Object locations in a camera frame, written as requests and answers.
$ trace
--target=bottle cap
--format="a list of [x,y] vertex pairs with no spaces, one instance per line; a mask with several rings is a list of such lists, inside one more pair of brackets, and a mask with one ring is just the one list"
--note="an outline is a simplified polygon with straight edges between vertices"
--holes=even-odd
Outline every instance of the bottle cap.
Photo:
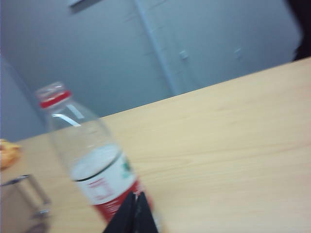
[[65,88],[62,82],[55,82],[35,92],[40,101],[41,108],[48,108],[68,97],[71,92]]

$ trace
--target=metal mug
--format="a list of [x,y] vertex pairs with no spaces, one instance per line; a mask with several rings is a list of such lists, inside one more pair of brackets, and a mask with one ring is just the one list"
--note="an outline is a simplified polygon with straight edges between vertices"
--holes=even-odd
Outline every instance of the metal mug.
[[32,175],[1,184],[1,232],[47,232],[50,203]]

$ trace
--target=gray wall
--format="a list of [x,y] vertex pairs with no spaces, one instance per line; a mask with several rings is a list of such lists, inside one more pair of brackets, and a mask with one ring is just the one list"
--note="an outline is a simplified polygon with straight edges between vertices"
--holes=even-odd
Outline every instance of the gray wall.
[[[300,38],[282,0],[140,1],[179,93],[289,62]],[[1,52],[31,91],[63,81],[100,116],[172,95],[132,0],[1,3]]]
[[45,132],[42,119],[23,86],[22,80],[1,58],[1,138],[18,141]]

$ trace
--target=black object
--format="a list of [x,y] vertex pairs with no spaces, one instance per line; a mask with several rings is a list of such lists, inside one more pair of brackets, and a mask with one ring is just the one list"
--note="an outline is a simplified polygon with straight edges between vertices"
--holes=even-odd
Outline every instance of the black object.
[[158,233],[145,194],[130,192],[103,233]]
[[311,1],[287,0],[302,32],[294,61],[311,56]]

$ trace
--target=wooden table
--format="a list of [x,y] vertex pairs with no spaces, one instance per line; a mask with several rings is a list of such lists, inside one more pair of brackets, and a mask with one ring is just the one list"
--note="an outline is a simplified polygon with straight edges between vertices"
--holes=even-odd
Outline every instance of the wooden table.
[[[104,117],[153,195],[165,232],[311,232],[311,59]],[[21,141],[2,180],[33,173],[51,233],[105,224],[48,135]]]

